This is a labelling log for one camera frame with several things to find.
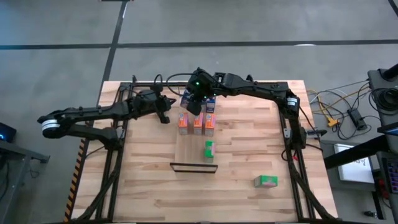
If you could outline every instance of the yellow cable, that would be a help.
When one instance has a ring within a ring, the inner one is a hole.
[[[366,90],[366,89],[368,89],[368,88],[369,88],[369,87],[367,86],[366,88],[363,88],[363,89],[360,90],[360,91]],[[343,99],[345,99],[345,98],[347,98],[347,97],[349,97],[349,96],[352,96],[352,95],[354,95],[354,94],[357,94],[357,93],[360,92],[360,91],[356,91],[356,92],[350,93],[349,95],[346,95],[346,96],[340,98],[339,100],[335,101],[334,103],[332,103],[331,105],[327,106],[326,108],[323,108],[322,110],[312,111],[312,112],[321,112],[321,111],[325,111],[326,109],[332,107],[333,105],[335,105],[336,103],[340,102],[341,100],[343,100]]]
[[[318,92],[315,91],[315,90],[313,90],[313,89],[307,89],[307,91],[314,92],[314,94],[317,94],[317,95],[318,95]],[[323,107],[322,104],[321,104],[321,96],[318,95],[317,98],[318,98],[319,108],[322,110],[322,113],[323,113],[323,115],[325,116],[326,120],[328,120],[328,121],[330,122],[331,120],[333,120],[333,118],[331,118],[331,117],[329,117],[328,115],[326,115],[325,109],[324,109],[324,107]]]

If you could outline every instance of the floor stripe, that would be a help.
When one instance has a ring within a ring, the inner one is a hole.
[[[395,14],[398,17],[398,7],[397,7],[396,3],[394,2],[394,0],[388,0],[388,2],[390,3],[392,10],[394,10]]]
[[[296,45],[374,45],[398,44],[398,39],[384,40],[301,40],[301,41],[236,41],[236,42],[169,42],[118,44],[119,49],[162,49],[180,47],[277,47]]]
[[[123,2],[119,11],[118,22],[116,23],[116,28],[114,30],[111,49],[109,50],[108,59],[105,65],[104,75],[102,77],[102,82],[108,81],[111,75],[111,69],[113,64],[114,55],[116,54],[116,47],[118,46],[119,36],[122,29],[124,13],[127,9],[127,2]]]
[[[111,44],[38,44],[0,45],[0,50],[60,50],[60,49],[108,49]]]

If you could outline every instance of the power strip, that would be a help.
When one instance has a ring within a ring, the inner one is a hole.
[[[347,113],[350,116],[351,120],[353,121],[358,131],[365,130],[366,128],[368,128],[366,126],[364,119],[362,119],[362,116],[357,109],[348,110]]]

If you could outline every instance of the yellow and black warning tape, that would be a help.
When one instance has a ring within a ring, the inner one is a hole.
[[[86,126],[92,126],[93,122],[86,122]],[[81,139],[79,145],[79,151],[76,158],[75,170],[73,171],[72,183],[70,185],[69,196],[67,200],[67,208],[65,209],[65,215],[63,217],[64,222],[69,222],[72,217],[73,206],[75,205],[76,194],[80,182],[81,173],[83,171],[83,165],[85,161],[85,155],[88,148],[88,139]]]

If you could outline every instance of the black cable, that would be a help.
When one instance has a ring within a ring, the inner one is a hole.
[[[361,119],[359,119],[359,120],[363,120],[363,119],[365,119],[365,118],[376,118],[376,119],[378,119],[380,122],[381,122],[381,119],[380,118],[378,118],[377,116],[373,116],[373,115],[367,115],[367,116],[363,116]]]
[[[160,84],[163,83],[163,76],[161,74],[157,74],[154,80],[154,85],[156,84],[157,77],[160,77]]]
[[[384,204],[385,206],[387,206],[387,208],[390,208],[390,209],[391,209],[391,206],[387,204],[387,202],[384,200],[384,198],[381,198],[381,201],[383,202],[383,204]]]
[[[39,175],[40,175],[39,171],[32,170],[32,167],[30,166],[30,164],[29,164],[29,170],[27,172],[30,173],[30,177],[33,178],[33,179],[38,178]]]
[[[391,98],[394,101],[387,101],[388,95],[394,95],[391,96]],[[376,107],[373,106],[373,104],[371,103],[371,98],[373,102],[376,104]],[[377,112],[379,112],[380,114],[389,115],[389,116],[398,114],[398,90],[395,88],[390,88],[390,89],[377,88],[375,90],[372,90],[371,94],[368,97],[368,100],[372,108]],[[378,110],[378,108],[391,113],[380,111]]]
[[[340,89],[340,88],[343,88],[343,87],[347,87],[347,86],[351,86],[351,85],[355,85],[355,84],[359,84],[359,83],[367,82],[367,81],[369,81],[369,80],[363,80],[363,81],[360,81],[360,82],[354,82],[354,83],[350,83],[350,84],[347,84],[347,85],[343,85],[343,86],[339,86],[339,87],[336,87],[336,88],[331,88],[331,89],[327,89],[327,90],[323,90],[323,91],[337,90],[337,89]]]
[[[119,140],[122,138],[123,134],[124,134],[124,129],[122,130],[122,133],[120,134]],[[105,146],[101,146],[101,147],[95,149],[94,151],[91,151],[90,153],[88,153],[88,154],[86,155],[86,158],[87,158],[89,155],[91,155],[92,153],[98,152],[99,150],[101,150],[101,149],[103,149],[103,148],[105,148]]]
[[[341,96],[341,95],[338,94],[338,93],[335,93],[334,91],[323,90],[323,91],[320,91],[320,92],[318,92],[318,93],[332,93],[332,94],[338,96],[339,98],[343,99],[343,101],[346,102],[346,104],[347,104],[348,106],[351,106],[351,104],[348,102],[348,100],[347,100],[346,98],[344,98],[343,96]]]
[[[286,154],[286,149],[282,151],[282,153],[280,154],[281,158],[283,161],[287,162],[287,159],[285,159],[284,154]],[[294,151],[293,153],[293,157],[297,155],[297,151]]]
[[[1,196],[0,196],[0,201],[1,201],[1,200],[4,198],[4,196],[6,195],[7,190],[8,190],[8,185],[9,185],[10,163],[7,162],[6,166],[7,166],[6,178],[4,179],[3,183],[1,184],[1,187],[2,187],[2,185],[3,185],[4,182],[5,182],[5,183],[6,183],[6,188],[4,189],[4,192],[3,192],[3,193],[1,194]]]
[[[359,88],[358,95],[357,95],[357,97],[356,97],[356,99],[355,99],[353,105],[350,106],[350,110],[351,110],[351,111],[354,109],[354,106],[355,106],[355,103],[356,103],[356,102],[358,102],[358,105],[357,105],[356,109],[359,108],[359,93],[361,92],[362,88],[364,88],[366,85],[369,85],[369,82],[368,82],[368,83],[365,83],[365,85],[363,85],[363,86],[361,86],[361,88]]]
[[[319,149],[319,150],[321,150],[321,152],[323,152],[323,149],[321,149],[321,148],[318,147],[318,146],[314,146],[313,144],[308,144],[308,143],[306,143],[305,145],[306,145],[306,146],[310,146],[310,147],[314,147],[315,149]]]
[[[98,152],[99,150],[101,150],[101,149],[103,149],[103,148],[105,148],[105,146],[99,147],[99,148],[95,149],[94,151],[88,153],[88,154],[86,155],[86,158],[87,158],[89,155],[91,155],[92,153]]]
[[[371,91],[367,91],[366,93],[362,93],[359,97],[365,96],[366,94],[370,93]],[[317,114],[317,115],[323,115],[323,113],[318,113],[318,112],[312,112],[313,114]],[[338,114],[332,114],[333,116],[338,116],[341,115],[341,113]]]
[[[169,86],[169,80],[170,80],[171,78],[173,78],[173,77],[177,77],[177,76],[181,76],[181,75],[193,75],[193,74],[192,74],[192,73],[177,73],[177,74],[174,74],[174,75],[171,75],[171,76],[167,77],[167,79],[166,79],[166,86],[167,86],[167,88],[168,88],[172,93],[176,94],[177,96],[183,96],[183,94],[177,93],[176,91],[174,91],[173,89],[171,89],[171,87]]]
[[[336,109],[336,108],[332,108],[332,109],[335,110],[335,111],[337,111],[337,112],[339,112],[339,113],[341,114],[341,117],[337,119],[337,121],[338,121],[339,119],[341,119],[341,122],[338,122],[338,124],[336,124],[336,125],[334,125],[334,126],[332,127],[332,131],[333,131],[333,132],[337,132],[337,136],[338,136],[339,139],[341,139],[341,140],[349,140],[349,139],[351,139],[351,138],[353,138],[353,137],[366,134],[366,133],[368,133],[368,132],[370,132],[370,131],[372,130],[372,126],[370,126],[370,125],[367,124],[366,126],[369,127],[369,129],[368,129],[366,132],[361,133],[361,134],[355,134],[355,133],[357,132],[357,129],[355,129],[355,131],[354,131],[349,137],[345,136],[344,133],[343,133],[342,130],[341,130],[341,126],[343,125],[344,120],[345,120],[345,118],[346,118],[347,116],[344,116],[343,112],[341,112],[340,110],[338,110],[338,109]]]
[[[317,131],[315,130],[315,128],[312,126],[310,119],[308,118],[308,116],[305,114],[303,108],[300,107],[300,111],[304,114],[305,119],[308,121],[308,124],[310,125],[310,127],[312,128],[313,132],[317,135],[317,138],[320,139],[319,134],[317,133]]]

